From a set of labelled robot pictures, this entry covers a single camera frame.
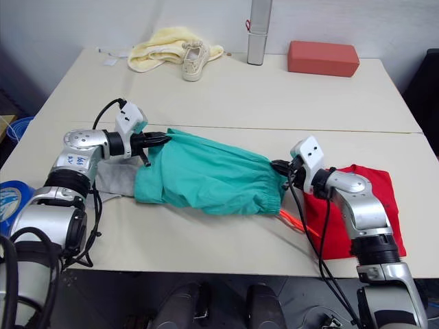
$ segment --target white sneaker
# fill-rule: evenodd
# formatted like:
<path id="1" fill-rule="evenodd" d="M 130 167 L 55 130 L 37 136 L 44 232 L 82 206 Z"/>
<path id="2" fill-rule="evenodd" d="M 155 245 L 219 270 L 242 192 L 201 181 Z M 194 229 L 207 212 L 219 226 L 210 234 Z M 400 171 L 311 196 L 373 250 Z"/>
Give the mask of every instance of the white sneaker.
<path id="1" fill-rule="evenodd" d="M 187 49 L 183 58 L 183 79 L 187 81 L 198 81 L 201 78 L 203 66 L 209 60 L 209 47 L 201 40 L 183 43 L 182 47 Z"/>

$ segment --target white wall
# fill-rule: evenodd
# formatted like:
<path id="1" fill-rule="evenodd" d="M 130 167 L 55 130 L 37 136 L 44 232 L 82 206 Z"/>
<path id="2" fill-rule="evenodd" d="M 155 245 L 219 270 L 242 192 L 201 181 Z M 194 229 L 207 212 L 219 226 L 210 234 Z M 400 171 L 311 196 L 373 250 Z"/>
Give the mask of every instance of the white wall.
<path id="1" fill-rule="evenodd" d="M 355 45 L 381 58 L 403 90 L 425 51 L 439 47 L 438 0 L 274 0 L 268 53 L 289 41 Z M 122 48 L 153 30 L 186 25 L 245 52 L 251 0 L 0 0 L 1 46 L 49 95 L 83 47 Z"/>

